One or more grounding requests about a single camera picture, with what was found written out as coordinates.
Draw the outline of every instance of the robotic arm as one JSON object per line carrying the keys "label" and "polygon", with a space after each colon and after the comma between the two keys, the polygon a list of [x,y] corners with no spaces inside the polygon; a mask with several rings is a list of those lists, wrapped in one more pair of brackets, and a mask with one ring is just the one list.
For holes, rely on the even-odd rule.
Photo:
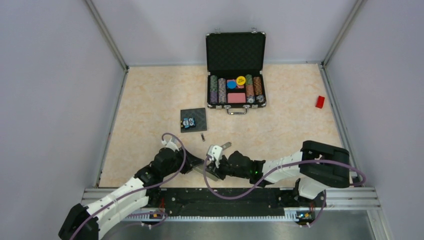
{"label": "robotic arm", "polygon": [[[149,202],[156,201],[157,191],[159,190],[157,187],[130,193],[137,189],[162,183],[166,176],[177,172],[183,164],[183,150],[177,147],[174,137],[169,141],[163,140],[162,144],[165,147],[159,150],[154,160],[141,168],[123,186],[87,206],[77,204],[72,207],[59,231],[59,237],[62,240],[69,240],[84,221],[95,215],[86,222],[74,240],[101,239],[123,218],[145,207]],[[207,156],[212,160],[212,163],[207,166],[208,174],[221,180],[224,180],[226,176],[249,179],[251,184],[255,184],[269,171],[283,164],[314,159],[326,159],[349,164],[349,152],[347,150],[315,141],[305,141],[300,151],[290,156],[267,161],[251,160],[238,151],[235,151],[227,159],[223,151],[230,146],[231,143],[228,142],[222,146],[211,145],[209,147]],[[204,162],[187,150],[185,152],[186,161],[180,171],[182,174],[189,173]],[[299,179],[290,197],[303,203],[309,203],[325,189],[347,188],[350,183],[347,168],[333,164],[313,163],[279,168],[269,174],[259,186],[265,187],[292,177]]]}

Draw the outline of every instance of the case lid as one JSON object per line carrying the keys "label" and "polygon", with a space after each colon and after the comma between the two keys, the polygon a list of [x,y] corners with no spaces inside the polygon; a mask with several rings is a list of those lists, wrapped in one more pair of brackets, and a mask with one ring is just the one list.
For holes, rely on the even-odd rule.
{"label": "case lid", "polygon": [[265,52],[264,32],[226,32],[206,35],[209,72],[262,70]]}

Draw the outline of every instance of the open black case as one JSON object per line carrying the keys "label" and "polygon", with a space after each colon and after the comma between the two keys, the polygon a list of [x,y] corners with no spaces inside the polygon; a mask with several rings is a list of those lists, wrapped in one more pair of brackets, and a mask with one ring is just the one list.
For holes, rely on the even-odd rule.
{"label": "open black case", "polygon": [[[262,68],[264,66],[266,34],[264,32],[229,32],[229,33],[208,33],[206,35],[206,56],[207,56],[207,106],[208,108],[227,109],[228,114],[246,114],[249,108],[263,108],[267,105],[264,78]],[[227,81],[236,80],[239,76],[251,75],[255,84],[259,85],[260,78],[261,95],[257,94],[255,87],[253,100],[247,98],[247,84],[244,88],[229,88]],[[215,83],[211,86],[211,78],[225,79],[225,102],[215,101],[212,95],[222,95],[214,93]],[[228,103],[229,95],[238,93],[239,97],[246,96],[245,102]],[[243,108],[241,112],[230,112],[232,108]]]}

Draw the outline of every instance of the poker chip case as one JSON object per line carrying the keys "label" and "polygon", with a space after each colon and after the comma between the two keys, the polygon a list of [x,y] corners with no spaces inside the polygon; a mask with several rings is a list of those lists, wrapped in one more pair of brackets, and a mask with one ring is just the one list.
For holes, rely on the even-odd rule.
{"label": "poker chip case", "polygon": [[267,105],[262,76],[265,41],[266,34],[259,31],[206,35],[208,108],[226,109],[232,115]]}

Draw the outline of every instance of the gray floor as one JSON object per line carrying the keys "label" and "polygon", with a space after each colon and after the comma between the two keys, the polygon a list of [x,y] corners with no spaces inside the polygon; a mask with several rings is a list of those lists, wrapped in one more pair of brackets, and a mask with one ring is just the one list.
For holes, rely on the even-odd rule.
{"label": "gray floor", "polygon": [[[121,222],[109,233],[125,226]],[[165,222],[131,226],[104,240],[374,240],[366,211],[325,211],[312,228],[289,222]]]}

